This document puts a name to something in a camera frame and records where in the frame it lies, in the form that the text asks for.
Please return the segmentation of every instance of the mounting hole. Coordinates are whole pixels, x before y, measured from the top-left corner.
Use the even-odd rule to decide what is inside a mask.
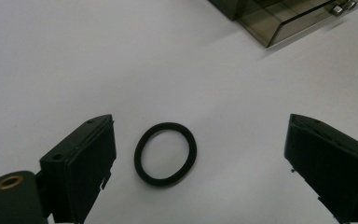
[[[56,161],[58,161],[58,160],[60,160],[62,157],[63,157],[63,155],[59,153],[59,154],[55,154],[55,155],[53,156],[53,159],[56,160]]]
[[[24,179],[22,175],[9,176],[0,181],[0,189],[11,189],[16,187]]]

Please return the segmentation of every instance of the transparent plastic box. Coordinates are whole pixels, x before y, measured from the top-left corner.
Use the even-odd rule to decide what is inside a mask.
[[[329,18],[354,9],[358,0],[210,0],[269,48]]]

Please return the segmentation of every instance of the gasket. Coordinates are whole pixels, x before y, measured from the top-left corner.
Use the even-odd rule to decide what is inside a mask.
[[[182,136],[188,142],[188,156],[185,164],[175,174],[167,178],[156,179],[145,172],[144,167],[142,165],[142,153],[144,151],[145,145],[153,135],[158,134],[158,132],[167,130],[177,131],[182,134]],[[157,124],[144,133],[144,135],[139,140],[138,145],[136,146],[134,163],[136,173],[138,173],[138,175],[143,179],[144,182],[156,187],[168,187],[181,180],[188,173],[188,171],[191,169],[194,162],[196,161],[196,158],[197,144],[191,131],[181,124],[167,122]]]

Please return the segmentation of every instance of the white table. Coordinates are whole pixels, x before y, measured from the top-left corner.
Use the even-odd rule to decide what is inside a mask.
[[[283,157],[291,113],[358,140],[358,10],[265,50],[206,0],[0,1],[0,176],[36,173],[87,119],[116,121],[113,175],[86,223],[337,223]],[[154,189],[133,153],[164,121],[190,129],[199,156]],[[186,141],[163,133],[145,151],[163,177]]]

